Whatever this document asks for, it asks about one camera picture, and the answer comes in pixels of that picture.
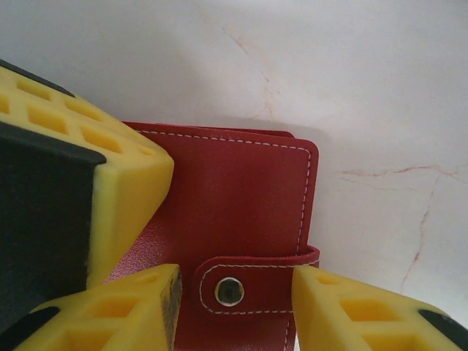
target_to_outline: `square hole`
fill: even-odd
[[[339,281],[334,279],[333,277],[331,276],[326,276],[326,275],[322,275],[322,276],[318,276],[317,277],[317,280],[319,281],[319,283],[321,284],[326,284],[326,285],[335,285],[335,284],[339,284]]]
[[[95,300],[85,311],[86,317],[125,318],[140,301],[135,296],[109,296]]]
[[[69,110],[75,111],[82,116],[94,119],[95,121],[101,121],[101,116],[98,111],[87,106],[85,103],[80,102],[79,100],[66,98],[65,106],[67,106]]]
[[[3,95],[0,95],[0,112],[10,113],[10,102],[8,98]]]
[[[400,320],[389,305],[375,298],[342,298],[339,302],[355,322]]]
[[[85,126],[81,127],[81,134],[83,134],[84,139],[88,143],[94,146],[105,148],[109,151],[116,152],[118,154],[122,153],[122,149],[117,143],[117,141],[106,134],[103,134]]]
[[[41,99],[50,100],[49,90],[42,84],[32,82],[29,80],[18,79],[16,82],[18,89],[25,91],[26,93],[40,97]]]
[[[73,328],[48,342],[44,351],[100,351],[114,334],[110,329]]]
[[[59,132],[62,134],[67,133],[67,125],[64,118],[54,115],[46,110],[36,106],[28,106],[28,117],[31,123],[38,126]]]
[[[156,155],[155,150],[151,150],[150,148],[144,148],[143,146],[138,146],[138,150],[140,150],[140,152],[144,155],[149,155],[149,156]]]
[[[363,338],[373,351],[435,351],[419,336],[412,334],[372,334]]]

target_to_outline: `yellow foam block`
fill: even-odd
[[[173,160],[80,97],[0,67],[0,121],[104,155],[94,173],[88,286],[103,282],[167,195]]]
[[[301,351],[459,351],[420,316],[444,312],[403,295],[297,267],[292,307]]]
[[[181,276],[160,265],[35,309],[60,312],[15,351],[173,350]]]

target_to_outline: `white wall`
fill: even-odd
[[[468,325],[468,2],[3,0],[0,33],[118,118],[313,140],[322,267]]]

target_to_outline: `crack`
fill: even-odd
[[[383,170],[382,172],[379,173],[369,173],[366,172],[365,170],[343,170],[339,172],[339,174],[342,174],[344,176],[357,176],[357,177],[372,177],[372,178],[378,178],[378,177],[383,177],[387,176],[390,174],[402,174],[402,173],[408,173],[412,172],[414,170],[433,170],[435,172],[438,172],[440,175],[448,176],[451,177],[461,183],[468,184],[466,181],[460,179],[457,177],[458,173],[462,168],[468,167],[468,163],[462,164],[459,166],[456,166],[454,172],[449,172],[448,170],[445,170],[444,168],[440,167],[439,165],[428,165],[428,166],[412,166],[412,167],[406,167],[402,168],[399,170]]]
[[[426,241],[426,223],[429,218],[429,214],[431,213],[432,200],[434,198],[434,193],[436,191],[437,185],[439,184],[441,177],[442,177],[442,173],[437,176],[436,181],[434,182],[434,186],[432,187],[431,194],[429,195],[429,201],[428,201],[428,205],[426,208],[426,212],[424,212],[423,218],[421,219],[421,222],[419,224],[419,247],[415,253],[415,256],[412,259],[411,264],[409,265],[409,268],[407,269],[407,272],[405,273],[403,277],[403,280],[401,281],[400,293],[403,293],[404,285],[407,282],[408,277],[410,276],[412,272],[412,269],[415,267],[416,263],[419,261],[419,256],[423,250],[424,242]]]
[[[229,38],[231,38],[234,43],[242,49],[242,51],[246,54],[246,56],[250,57],[249,51],[247,51],[246,47],[244,44],[239,39],[236,39],[231,33],[227,31],[225,27],[222,27],[222,32],[224,35],[227,35]]]
[[[348,183],[360,184],[360,185],[364,185],[364,186],[367,186],[368,188],[376,189],[376,190],[386,190],[386,191],[391,191],[391,192],[397,192],[397,191],[400,191],[400,190],[407,190],[407,191],[411,191],[411,192],[418,192],[416,189],[413,189],[413,188],[382,188],[380,186],[374,186],[374,185],[371,185],[371,184],[368,184],[368,183],[364,183],[362,181],[353,181],[353,180],[345,178],[345,177],[341,177],[340,179],[342,181],[347,181]]]

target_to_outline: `white stitching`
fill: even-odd
[[[249,141],[249,140],[233,140],[233,139],[223,139],[221,137],[200,137],[198,135],[186,135],[186,134],[176,134],[176,133],[166,133],[166,132],[155,132],[153,130],[137,130],[140,133],[147,133],[147,134],[161,134],[161,135],[173,135],[176,137],[197,137],[202,139],[209,139],[209,140],[220,140],[220,141],[237,141],[238,143],[247,143],[247,144],[256,144],[256,145],[264,145],[264,146],[276,146],[281,148],[292,148],[295,150],[305,151],[307,153],[307,175],[306,175],[306,186],[304,189],[303,199],[302,199],[302,209],[301,209],[301,221],[299,222],[299,235],[298,235],[298,242],[295,248],[296,256],[299,253],[299,244],[301,243],[302,237],[302,229],[303,229],[303,221],[304,221],[304,211],[306,210],[306,196],[307,192],[309,191],[309,177],[310,177],[310,166],[311,166],[311,159],[312,154],[306,148],[299,148],[296,146],[289,146],[289,145],[278,145],[278,144],[270,144],[270,143],[260,143],[258,141]]]
[[[307,192],[309,191],[309,177],[310,177],[310,167],[311,167],[311,159],[312,159],[312,154],[310,150],[307,150],[306,148],[299,148],[296,146],[289,146],[289,145],[279,145],[279,144],[270,144],[270,143],[260,143],[258,141],[250,141],[250,140],[233,140],[233,139],[224,139],[221,137],[201,137],[199,135],[185,135],[185,134],[176,134],[176,133],[166,133],[166,132],[156,132],[152,130],[137,130],[137,132],[140,133],[147,133],[147,134],[161,134],[161,135],[172,135],[176,137],[196,137],[196,138],[201,138],[201,139],[206,139],[206,140],[220,140],[220,141],[230,141],[230,142],[235,142],[237,141],[238,143],[246,143],[246,144],[255,144],[255,145],[263,145],[263,146],[274,146],[274,147],[281,147],[281,148],[291,148],[295,150],[301,150],[305,151],[307,153],[307,175],[306,175],[306,186],[304,189],[303,193],[303,199],[302,199],[302,209],[301,209],[301,220],[299,222],[299,234],[298,234],[298,241],[296,244],[296,249],[295,249],[295,254],[298,256],[299,253],[299,244],[301,242],[301,236],[302,236],[302,229],[303,229],[303,219],[304,219],[304,211],[306,209],[306,196]],[[307,265],[312,265],[314,263],[317,263],[319,260],[315,260],[312,263],[308,263]],[[207,270],[202,277],[202,280],[200,282],[200,287],[199,287],[199,294],[200,294],[200,301],[202,305],[209,310],[209,312],[214,313],[214,314],[261,314],[261,313],[278,313],[278,314],[285,314],[285,313],[292,313],[293,311],[287,311],[287,310],[271,310],[271,311],[243,311],[243,312],[221,312],[221,311],[214,311],[210,309],[208,306],[206,306],[205,302],[203,301],[203,295],[202,295],[202,284],[203,280],[205,279],[206,275],[211,272],[213,269],[217,267],[239,267],[239,268],[294,268],[296,265],[215,265],[214,267],[211,267],[209,270]],[[286,349],[287,346],[287,330],[289,328],[289,321],[287,323],[286,327],[286,337],[285,337],[285,342],[284,342],[284,349]]]
[[[286,336],[284,337],[284,348],[283,348],[283,351],[286,351],[286,347],[287,347],[287,332],[290,328],[290,321],[288,320],[287,321],[287,325],[286,325]]]
[[[313,265],[317,262],[319,262],[320,259],[316,259],[314,262],[310,263],[305,263],[303,265]],[[242,312],[222,312],[222,311],[214,311],[213,309],[210,309],[205,301],[203,301],[203,294],[202,294],[202,285],[203,281],[205,280],[205,277],[207,276],[208,273],[210,273],[212,270],[218,268],[218,267],[231,267],[231,268],[294,268],[294,267],[299,267],[301,265],[214,265],[210,269],[208,269],[202,276],[202,280],[200,281],[200,286],[198,287],[198,293],[200,294],[200,302],[202,303],[203,307],[205,307],[209,312],[214,313],[214,314],[260,314],[260,313],[292,313],[293,311],[288,311],[288,310],[271,310],[271,311],[242,311]]]

